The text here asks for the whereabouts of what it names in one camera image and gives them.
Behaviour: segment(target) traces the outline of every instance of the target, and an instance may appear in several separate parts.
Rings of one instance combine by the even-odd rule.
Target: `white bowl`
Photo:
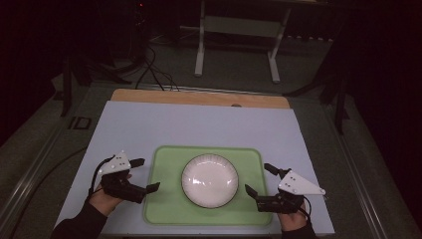
[[[190,160],[182,174],[186,196],[196,205],[216,208],[235,196],[239,178],[235,167],[226,158],[203,154]]]

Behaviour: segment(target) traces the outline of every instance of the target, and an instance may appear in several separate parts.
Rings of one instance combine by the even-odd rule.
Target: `sleeve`
[[[294,230],[294,231],[283,231],[282,239],[316,239],[317,236],[314,233],[313,225],[308,222],[306,226]]]
[[[53,230],[51,239],[95,239],[106,224],[107,217],[86,202],[73,219],[65,219]]]

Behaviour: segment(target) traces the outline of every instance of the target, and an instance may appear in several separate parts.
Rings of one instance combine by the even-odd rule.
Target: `white tabletop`
[[[293,110],[107,102],[57,223],[81,210],[97,165],[124,150],[130,159],[145,158],[131,170],[130,182],[146,186],[153,154],[163,145],[250,147],[264,162],[292,168],[317,183],[312,162]],[[275,195],[280,177],[265,172]],[[316,234],[334,233],[322,196],[309,196]],[[108,235],[264,235],[280,234],[274,215],[267,226],[158,226],[143,219],[143,204],[123,202],[111,214]]]

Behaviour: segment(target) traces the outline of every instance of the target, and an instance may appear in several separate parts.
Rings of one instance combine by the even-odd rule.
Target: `hand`
[[[123,202],[123,199],[107,195],[102,190],[101,184],[97,186],[95,193],[90,198],[90,205],[104,216],[109,216],[121,202]]]
[[[305,204],[302,204],[301,208],[306,210]],[[277,215],[279,216],[283,231],[294,231],[307,225],[307,218],[301,211],[290,214],[278,213]]]

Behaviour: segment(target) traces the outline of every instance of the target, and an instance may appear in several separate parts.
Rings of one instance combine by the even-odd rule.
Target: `green placemat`
[[[208,209],[192,203],[184,194],[181,178],[185,165],[194,157],[213,153],[227,158],[239,175],[239,188],[226,205]],[[161,225],[267,225],[272,214],[258,212],[245,183],[260,195],[267,195],[263,163],[252,148],[162,146],[154,155],[149,183],[161,182],[158,191],[144,203],[145,221]]]

